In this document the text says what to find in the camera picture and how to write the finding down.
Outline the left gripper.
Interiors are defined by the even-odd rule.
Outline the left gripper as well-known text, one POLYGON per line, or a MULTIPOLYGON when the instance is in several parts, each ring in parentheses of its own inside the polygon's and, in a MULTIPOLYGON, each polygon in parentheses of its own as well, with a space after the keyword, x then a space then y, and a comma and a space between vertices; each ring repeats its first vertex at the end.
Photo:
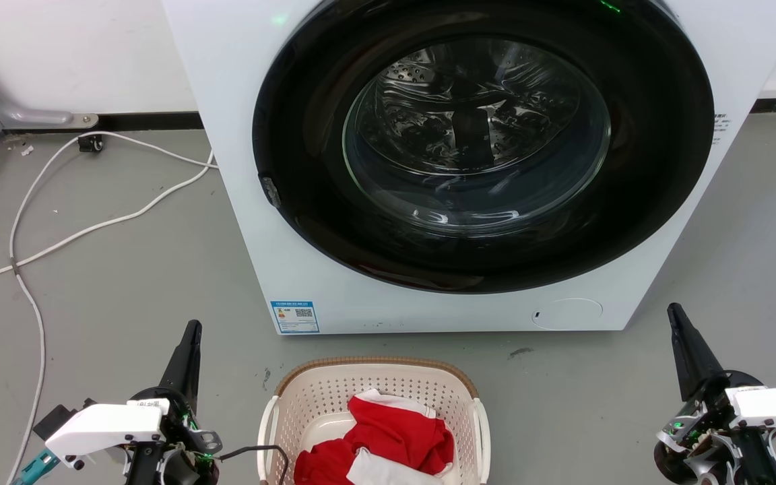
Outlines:
POLYGON ((59 465, 82 470, 93 453, 124 453, 124 485, 218 485, 216 432, 198 426, 196 411, 202 323, 190 320, 164 369, 160 387, 124 404, 87 399, 80 410, 58 406, 33 431, 59 465))

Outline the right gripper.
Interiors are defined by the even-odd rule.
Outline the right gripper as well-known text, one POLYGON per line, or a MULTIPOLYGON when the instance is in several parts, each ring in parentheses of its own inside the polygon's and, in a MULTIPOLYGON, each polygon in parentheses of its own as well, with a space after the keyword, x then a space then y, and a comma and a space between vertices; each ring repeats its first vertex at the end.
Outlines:
POLYGON ((725 370, 677 302, 666 308, 683 405, 657 433, 675 485, 776 485, 776 387, 725 370))

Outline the cream plastic laundry basket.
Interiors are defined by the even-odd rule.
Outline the cream plastic laundry basket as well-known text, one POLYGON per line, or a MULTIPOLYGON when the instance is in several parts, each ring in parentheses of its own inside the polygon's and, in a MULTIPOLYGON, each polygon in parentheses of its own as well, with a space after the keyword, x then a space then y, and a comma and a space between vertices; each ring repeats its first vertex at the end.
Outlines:
POLYGON ((354 425, 348 402, 369 389, 415 400, 436 411, 455 438, 455 464, 444 485, 487 485, 492 437, 486 408, 472 380, 446 362, 396 356, 346 356, 310 361, 278 383, 259 424, 261 485, 294 485, 281 478, 283 455, 298 454, 354 425))

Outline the blue energy label sticker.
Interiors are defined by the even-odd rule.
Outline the blue energy label sticker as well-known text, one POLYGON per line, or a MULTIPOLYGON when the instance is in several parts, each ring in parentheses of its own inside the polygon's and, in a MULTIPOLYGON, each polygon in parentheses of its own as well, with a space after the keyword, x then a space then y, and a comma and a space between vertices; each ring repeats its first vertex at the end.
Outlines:
POLYGON ((320 333, 312 301, 270 301, 269 307, 276 323, 278 334, 320 333))

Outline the black round washer door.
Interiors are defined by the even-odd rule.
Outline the black round washer door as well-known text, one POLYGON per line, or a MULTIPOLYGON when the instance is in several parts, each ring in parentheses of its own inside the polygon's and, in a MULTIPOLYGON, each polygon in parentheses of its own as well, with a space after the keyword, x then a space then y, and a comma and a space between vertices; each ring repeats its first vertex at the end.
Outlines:
POLYGON ((637 248, 713 138, 698 49, 662 0, 324 0, 255 101, 265 196, 375 280, 504 294, 637 248))

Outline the teal connector piece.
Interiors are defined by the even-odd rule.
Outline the teal connector piece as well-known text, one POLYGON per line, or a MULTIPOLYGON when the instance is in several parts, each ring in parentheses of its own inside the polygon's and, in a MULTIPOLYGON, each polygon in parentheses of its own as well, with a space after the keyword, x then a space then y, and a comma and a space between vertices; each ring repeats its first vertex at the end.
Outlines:
POLYGON ((9 485, 35 485, 43 476, 54 470, 61 460, 49 449, 43 449, 34 459, 22 467, 9 485))

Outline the red garment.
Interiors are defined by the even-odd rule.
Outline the red garment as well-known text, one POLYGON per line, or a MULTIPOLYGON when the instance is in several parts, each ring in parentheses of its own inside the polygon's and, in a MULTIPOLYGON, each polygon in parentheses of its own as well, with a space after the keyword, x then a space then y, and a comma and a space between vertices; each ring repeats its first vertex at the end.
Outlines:
POLYGON ((369 389, 349 399, 348 411, 354 426, 342 438, 298 454, 295 485, 351 485, 346 476, 359 448, 440 479, 453 469, 455 438, 434 409, 369 389))

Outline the white cloth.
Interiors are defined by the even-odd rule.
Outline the white cloth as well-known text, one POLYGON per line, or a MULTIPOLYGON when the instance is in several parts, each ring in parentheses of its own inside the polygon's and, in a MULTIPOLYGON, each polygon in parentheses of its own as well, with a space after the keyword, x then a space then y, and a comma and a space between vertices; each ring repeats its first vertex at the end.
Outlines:
POLYGON ((351 485, 444 485, 440 477, 373 455, 359 448, 346 479, 351 485))

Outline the white front-load washing machine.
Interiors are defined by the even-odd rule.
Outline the white front-load washing machine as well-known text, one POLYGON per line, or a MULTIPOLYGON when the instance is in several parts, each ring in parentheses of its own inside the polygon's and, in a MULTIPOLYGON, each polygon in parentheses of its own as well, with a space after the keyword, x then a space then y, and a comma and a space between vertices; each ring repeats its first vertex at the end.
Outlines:
POLYGON ((504 294, 401 288, 342 266, 308 244, 263 191, 255 166, 255 101, 272 61, 324 0, 163 0, 198 112, 261 291, 312 301, 318 334, 547 331, 543 304, 587 298, 594 331, 620 331, 637 310, 776 67, 776 0, 662 0, 686 28, 709 75, 713 138, 696 187, 647 240, 588 273, 504 294))

